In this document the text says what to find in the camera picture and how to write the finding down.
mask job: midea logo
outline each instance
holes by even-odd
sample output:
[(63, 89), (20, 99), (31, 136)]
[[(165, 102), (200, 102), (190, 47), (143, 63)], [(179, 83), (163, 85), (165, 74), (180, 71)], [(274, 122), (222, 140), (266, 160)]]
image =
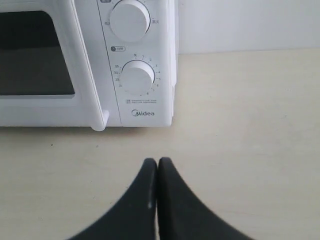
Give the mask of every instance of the midea logo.
[(133, 109), (131, 111), (132, 116), (134, 117), (139, 117), (139, 116), (154, 116), (154, 112), (149, 112), (149, 111), (138, 111), (137, 109)]

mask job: black curved edge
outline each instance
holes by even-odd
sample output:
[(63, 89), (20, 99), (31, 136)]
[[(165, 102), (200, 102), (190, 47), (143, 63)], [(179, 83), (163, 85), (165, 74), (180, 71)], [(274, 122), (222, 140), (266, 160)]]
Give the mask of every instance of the black curved edge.
[(161, 240), (252, 240), (210, 211), (168, 157), (158, 165), (157, 212)]
[(147, 158), (120, 200), (70, 240), (155, 240), (156, 181), (157, 163)]

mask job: beige countertop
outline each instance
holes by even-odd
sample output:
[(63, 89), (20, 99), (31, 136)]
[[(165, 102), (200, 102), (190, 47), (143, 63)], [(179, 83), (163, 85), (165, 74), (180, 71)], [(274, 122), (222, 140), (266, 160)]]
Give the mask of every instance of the beige countertop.
[(169, 156), (257, 240), (320, 239), (320, 49), (182, 55), (170, 128), (0, 128), (0, 239), (63, 240)]

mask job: power knob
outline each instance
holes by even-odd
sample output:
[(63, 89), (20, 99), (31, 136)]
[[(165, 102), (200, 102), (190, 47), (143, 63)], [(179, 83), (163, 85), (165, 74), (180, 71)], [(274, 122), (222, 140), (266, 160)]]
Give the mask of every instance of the power knob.
[(138, 0), (118, 2), (110, 15), (110, 27), (122, 41), (137, 42), (147, 33), (150, 14), (145, 5)]
[(155, 81), (155, 72), (144, 61), (133, 60), (124, 65), (120, 82), (124, 90), (133, 95), (144, 95)]

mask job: microwave oven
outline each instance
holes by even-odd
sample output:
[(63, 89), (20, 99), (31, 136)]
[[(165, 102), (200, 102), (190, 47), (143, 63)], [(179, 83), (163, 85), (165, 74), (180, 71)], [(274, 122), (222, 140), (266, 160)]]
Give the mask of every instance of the microwave oven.
[(165, 127), (177, 0), (0, 0), (1, 127)]

